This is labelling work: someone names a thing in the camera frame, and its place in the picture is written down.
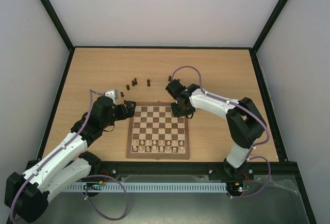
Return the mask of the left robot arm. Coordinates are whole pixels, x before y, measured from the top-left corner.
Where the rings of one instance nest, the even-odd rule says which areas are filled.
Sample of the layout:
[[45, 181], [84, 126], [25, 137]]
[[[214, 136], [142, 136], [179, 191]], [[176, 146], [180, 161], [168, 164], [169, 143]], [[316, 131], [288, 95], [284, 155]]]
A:
[[13, 172], [7, 178], [4, 204], [10, 208], [10, 220], [15, 222], [17, 214], [27, 223], [36, 221], [65, 188], [97, 175], [101, 160], [87, 148], [105, 128], [133, 117], [135, 109], [134, 101], [116, 104], [106, 95], [90, 101], [88, 111], [52, 152], [22, 174]]

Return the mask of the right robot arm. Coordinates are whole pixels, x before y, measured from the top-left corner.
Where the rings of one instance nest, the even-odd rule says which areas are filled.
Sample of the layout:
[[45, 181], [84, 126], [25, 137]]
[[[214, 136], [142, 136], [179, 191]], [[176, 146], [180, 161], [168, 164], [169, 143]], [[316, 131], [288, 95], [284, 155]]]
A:
[[254, 102], [249, 98], [229, 99], [206, 91], [199, 85], [186, 87], [178, 80], [166, 86], [175, 100], [171, 104], [175, 117], [192, 118], [197, 109], [208, 111], [227, 121], [234, 145], [224, 160], [223, 170], [232, 179], [243, 172], [243, 164], [264, 132], [269, 133], [266, 122]]

